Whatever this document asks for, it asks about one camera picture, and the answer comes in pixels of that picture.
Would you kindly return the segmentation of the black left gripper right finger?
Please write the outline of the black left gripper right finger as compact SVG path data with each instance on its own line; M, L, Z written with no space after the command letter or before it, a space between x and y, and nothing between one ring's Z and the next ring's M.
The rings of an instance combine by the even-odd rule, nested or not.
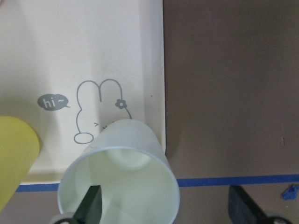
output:
M228 215L233 224L270 224L271 219L261 210L242 186L229 186Z

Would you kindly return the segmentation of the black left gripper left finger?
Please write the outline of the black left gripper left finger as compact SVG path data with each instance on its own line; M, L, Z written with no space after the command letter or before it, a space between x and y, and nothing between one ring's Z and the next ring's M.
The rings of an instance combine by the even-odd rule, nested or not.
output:
M99 224L102 217L102 192L100 185L90 186L73 215L78 224Z

